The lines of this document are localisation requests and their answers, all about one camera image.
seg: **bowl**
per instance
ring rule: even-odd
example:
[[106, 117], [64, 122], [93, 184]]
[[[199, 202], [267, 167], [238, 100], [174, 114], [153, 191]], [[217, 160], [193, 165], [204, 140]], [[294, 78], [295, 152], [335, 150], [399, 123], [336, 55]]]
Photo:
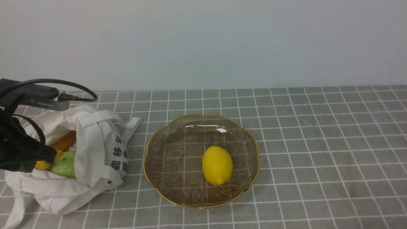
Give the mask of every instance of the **bowl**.
[[[232, 177], [220, 186], [208, 183], [202, 172], [202, 156], [210, 146], [222, 147], [232, 158]], [[189, 114], [151, 137], [143, 171], [160, 196], [172, 204], [219, 207], [239, 198], [257, 179], [258, 146], [247, 130], [225, 116]]]

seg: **green toy fruit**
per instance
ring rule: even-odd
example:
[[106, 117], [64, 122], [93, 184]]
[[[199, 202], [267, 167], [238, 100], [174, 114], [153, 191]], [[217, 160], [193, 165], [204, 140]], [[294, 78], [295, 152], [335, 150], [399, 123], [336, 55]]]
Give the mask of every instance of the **green toy fruit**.
[[62, 157], [54, 161], [54, 164], [51, 166], [51, 172], [60, 176], [75, 178], [75, 153], [75, 151], [64, 152]]

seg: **yellow toy fruit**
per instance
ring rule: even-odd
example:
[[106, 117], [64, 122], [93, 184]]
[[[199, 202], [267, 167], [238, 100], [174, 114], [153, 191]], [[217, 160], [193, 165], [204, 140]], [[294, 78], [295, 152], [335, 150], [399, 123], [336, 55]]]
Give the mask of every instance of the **yellow toy fruit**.
[[[55, 161], [58, 160], [60, 157], [62, 157], [63, 152], [58, 150], [57, 151], [57, 155], [55, 156]], [[51, 167], [51, 164], [48, 164], [45, 161], [37, 161], [37, 163], [35, 164], [34, 168], [38, 169], [38, 170], [47, 170]]]
[[232, 177], [232, 158], [223, 148], [211, 146], [203, 155], [202, 171], [209, 183], [215, 186], [223, 185]]

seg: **white wall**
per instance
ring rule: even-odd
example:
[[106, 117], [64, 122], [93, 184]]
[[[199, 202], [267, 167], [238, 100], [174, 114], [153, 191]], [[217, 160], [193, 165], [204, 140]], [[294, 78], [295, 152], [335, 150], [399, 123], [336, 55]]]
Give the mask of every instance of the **white wall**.
[[0, 76], [123, 90], [407, 84], [407, 1], [0, 0]]

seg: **black cable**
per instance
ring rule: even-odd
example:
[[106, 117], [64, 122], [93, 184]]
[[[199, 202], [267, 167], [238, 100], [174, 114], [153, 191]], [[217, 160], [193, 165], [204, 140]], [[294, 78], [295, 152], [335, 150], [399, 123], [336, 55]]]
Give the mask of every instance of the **black cable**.
[[90, 89], [88, 89], [87, 87], [84, 87], [80, 84], [76, 84], [76, 83], [72, 83], [66, 80], [61, 80], [61, 79], [32, 79], [32, 80], [27, 80], [27, 81], [23, 81], [20, 82], [10, 88], [7, 88], [5, 91], [3, 91], [2, 93], [0, 93], [0, 100], [3, 99], [4, 96], [6, 96], [8, 93], [12, 92], [13, 90], [25, 86], [25, 85], [29, 85], [29, 84], [62, 84], [62, 85], [67, 85], [67, 86], [71, 86], [80, 90], [83, 90], [85, 92], [87, 92], [89, 95], [92, 96], [91, 99], [89, 98], [78, 98], [80, 100], [77, 101], [83, 101], [83, 102], [95, 102], [98, 100], [98, 96], [91, 91]]

